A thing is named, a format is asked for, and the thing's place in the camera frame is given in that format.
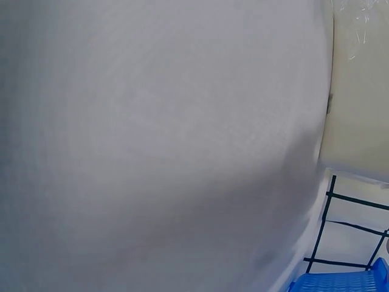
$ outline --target blue plastic object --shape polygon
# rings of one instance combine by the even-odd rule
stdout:
[[[388,265],[378,258],[371,271],[304,274],[290,285],[289,292],[389,292]]]

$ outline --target white floor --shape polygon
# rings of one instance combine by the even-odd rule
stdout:
[[[381,189],[379,185],[368,184],[367,182],[347,178],[342,174],[337,174],[334,184],[335,194],[356,198],[372,203],[389,206],[389,190]],[[321,239],[318,244],[315,259],[347,262],[366,265],[377,248],[381,236],[366,231],[345,226],[336,222],[344,222],[358,225],[375,231],[384,232],[389,228],[389,210],[378,209],[371,206],[364,206],[359,203],[340,200],[332,197],[326,216],[326,223]],[[321,220],[317,223],[316,235],[312,239],[305,257],[311,258],[317,236],[320,230]],[[378,257],[383,257],[389,261],[389,254],[386,250],[387,239],[385,238],[374,256],[373,262]],[[301,263],[298,276],[305,273],[308,262]],[[310,273],[338,273],[345,271],[363,271],[364,268],[329,265],[325,263],[313,263]]]

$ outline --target black bar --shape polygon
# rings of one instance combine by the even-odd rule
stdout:
[[[373,254],[371,255],[371,257],[369,259],[369,262],[367,264],[368,266],[371,266],[371,263],[373,262],[374,258],[376,257],[378,250],[381,247],[382,243],[384,242],[384,239],[385,239],[387,234],[388,234],[388,230],[385,230],[384,235],[381,236],[381,239],[379,240],[378,245],[376,246],[376,249],[374,250]]]
[[[314,250],[312,251],[312,256],[311,256],[311,259],[313,260],[316,256],[316,252],[317,252],[317,248],[318,248],[318,243],[320,242],[320,239],[322,237],[322,234],[323,234],[323,230],[324,230],[324,225],[326,223],[326,217],[327,217],[327,213],[328,213],[328,208],[329,208],[329,204],[331,203],[331,194],[332,192],[334,191],[334,187],[335,187],[335,181],[336,181],[336,175],[333,175],[332,176],[332,180],[331,180],[331,186],[329,188],[329,195],[327,194],[327,202],[326,202],[326,206],[324,207],[324,211],[323,211],[323,215],[322,215],[322,223],[320,225],[320,230],[318,232],[318,236],[316,238],[316,243],[315,243],[315,247],[314,247]],[[312,261],[309,262],[309,265],[306,269],[306,273],[309,273],[311,268],[312,268]]]
[[[357,198],[351,198],[350,196],[339,195],[338,193],[327,192],[327,196],[331,196],[333,198],[337,198],[337,199],[344,200],[344,201],[349,201],[352,203],[370,206],[370,207],[377,208],[377,209],[389,210],[389,206],[377,204],[377,203],[373,203],[373,202],[369,202],[369,201],[365,201],[365,200],[360,200]]]
[[[363,265],[360,263],[335,262],[333,260],[309,259],[307,257],[304,258],[304,262],[324,263],[326,265],[334,265],[334,266],[353,266],[355,268],[371,268],[371,266]]]
[[[341,222],[341,221],[331,221],[331,220],[327,220],[327,222],[341,224],[341,225],[349,226],[349,227],[356,228],[356,229],[359,229],[359,230],[362,230],[362,231],[366,231],[366,232],[369,232],[369,233],[372,233],[372,234],[376,234],[376,235],[380,235],[380,236],[384,236],[384,237],[389,237],[389,234],[387,234],[387,233],[384,233],[384,232],[381,232],[381,231],[377,231],[377,230],[374,230],[374,229],[370,229],[370,228],[366,228],[366,227],[363,227],[363,226],[360,226],[360,225],[356,225],[356,224],[351,224],[351,223]]]

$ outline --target gray fabric surface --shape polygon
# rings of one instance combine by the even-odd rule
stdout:
[[[320,180],[320,1],[2,1],[1,291],[269,291]]]

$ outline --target white fabric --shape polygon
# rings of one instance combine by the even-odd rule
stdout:
[[[6,3],[4,289],[280,289],[320,181],[322,4]]]

